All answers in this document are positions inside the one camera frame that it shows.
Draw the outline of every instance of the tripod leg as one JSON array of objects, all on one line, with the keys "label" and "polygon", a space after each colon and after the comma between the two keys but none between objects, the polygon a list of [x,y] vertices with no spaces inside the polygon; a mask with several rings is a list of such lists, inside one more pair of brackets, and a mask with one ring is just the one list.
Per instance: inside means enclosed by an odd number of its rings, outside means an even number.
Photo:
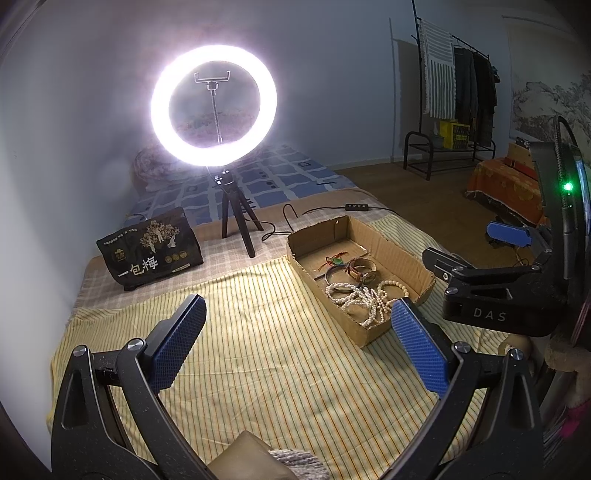
[{"label": "tripod leg", "polygon": [[222,238],[228,236],[228,194],[224,192],[222,196]]},{"label": "tripod leg", "polygon": [[238,189],[238,196],[240,197],[240,202],[244,206],[244,209],[246,210],[248,216],[251,218],[251,220],[256,225],[256,228],[259,229],[260,231],[263,231],[264,228],[262,227],[261,223],[258,221],[258,218],[256,218],[255,212],[254,212],[254,210],[252,210],[252,207],[250,205],[248,205],[248,200],[244,196],[244,192],[241,189]]},{"label": "tripod leg", "polygon": [[255,258],[255,248],[252,244],[251,234],[248,231],[248,227],[246,226],[246,220],[244,219],[244,215],[242,213],[240,195],[236,194],[236,192],[232,192],[229,195],[229,199],[230,204],[232,205],[232,211],[234,212],[234,217],[236,218],[236,223],[238,224],[238,229],[240,230],[240,234],[242,235],[244,245],[246,246],[248,256],[251,258]]}]

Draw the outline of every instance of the light stand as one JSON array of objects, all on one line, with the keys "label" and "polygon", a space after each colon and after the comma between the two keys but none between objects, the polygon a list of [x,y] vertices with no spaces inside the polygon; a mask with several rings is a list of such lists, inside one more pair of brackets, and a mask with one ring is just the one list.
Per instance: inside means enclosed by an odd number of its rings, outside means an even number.
[{"label": "light stand", "polygon": [[[195,74],[195,83],[207,83],[207,89],[212,94],[213,118],[216,124],[218,145],[223,142],[223,139],[222,134],[220,133],[219,118],[217,117],[216,91],[220,82],[227,82],[228,80],[230,80],[230,70],[228,70],[225,77],[216,77],[208,79],[200,79],[199,74]],[[238,229],[240,230],[240,234],[242,235],[242,240],[244,241],[244,246],[246,247],[248,256],[251,258],[255,258],[255,248],[252,244],[251,234],[248,231],[248,227],[246,225],[246,219],[244,218],[243,209],[244,211],[246,211],[246,213],[248,213],[256,228],[260,231],[263,230],[261,223],[259,222],[258,218],[256,218],[255,212],[252,210],[252,207],[248,205],[246,197],[244,196],[244,192],[240,189],[240,187],[238,187],[238,184],[232,176],[232,172],[230,172],[229,170],[223,170],[221,175],[215,175],[214,181],[220,186],[223,192],[222,238],[226,238],[228,236],[228,204],[230,204],[232,205],[232,211],[234,212],[234,217],[236,217],[236,223],[238,224]]]}]

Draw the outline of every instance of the blue patterned bedsheet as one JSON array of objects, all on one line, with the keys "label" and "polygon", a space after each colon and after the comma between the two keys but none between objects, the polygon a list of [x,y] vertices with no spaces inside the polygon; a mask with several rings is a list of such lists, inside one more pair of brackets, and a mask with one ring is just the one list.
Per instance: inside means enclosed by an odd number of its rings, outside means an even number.
[{"label": "blue patterned bedsheet", "polygon": [[[253,209],[355,187],[348,178],[286,145],[266,147],[248,164],[231,170]],[[151,218],[179,206],[184,208],[191,226],[219,220],[222,191],[211,177],[194,177],[144,194],[131,213]],[[124,226],[140,220],[140,217],[129,218]]]}]

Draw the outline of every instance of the blue gripper pad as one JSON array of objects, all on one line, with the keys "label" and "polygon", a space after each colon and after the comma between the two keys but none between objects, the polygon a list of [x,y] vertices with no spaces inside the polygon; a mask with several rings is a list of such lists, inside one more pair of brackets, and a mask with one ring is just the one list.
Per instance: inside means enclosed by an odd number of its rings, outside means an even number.
[{"label": "blue gripper pad", "polygon": [[449,386],[448,359],[419,320],[419,315],[406,299],[397,300],[392,305],[392,328],[425,388],[442,397]]},{"label": "blue gripper pad", "polygon": [[491,222],[486,227],[486,233],[495,240],[506,242],[516,247],[527,247],[531,245],[531,237],[527,230],[517,226]]},{"label": "blue gripper pad", "polygon": [[154,354],[152,371],[148,381],[154,393],[172,386],[183,362],[205,325],[206,315],[205,300],[199,296],[181,313]]}]

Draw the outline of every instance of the striped towel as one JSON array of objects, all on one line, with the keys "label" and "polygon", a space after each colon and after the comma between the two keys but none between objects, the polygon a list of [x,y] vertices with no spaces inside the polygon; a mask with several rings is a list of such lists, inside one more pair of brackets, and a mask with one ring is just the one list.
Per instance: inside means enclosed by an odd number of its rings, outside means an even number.
[{"label": "striped towel", "polygon": [[[438,246],[395,215],[371,225],[414,255]],[[445,287],[437,280],[419,307],[425,317],[452,341],[495,353],[506,334],[441,320]],[[283,256],[121,309],[77,309],[51,362],[54,406],[76,345],[100,352],[145,338],[190,293],[206,299],[207,323],[160,398],[206,463],[249,430],[274,448],[311,452],[335,480],[375,480],[437,402],[393,330],[357,348]],[[151,459],[122,390],[112,391],[135,451]],[[483,399],[475,392],[447,460],[465,447]]]},{"label": "striped towel", "polygon": [[433,118],[456,117],[456,67],[449,32],[419,20],[419,39],[423,52],[426,97],[425,113]]}]

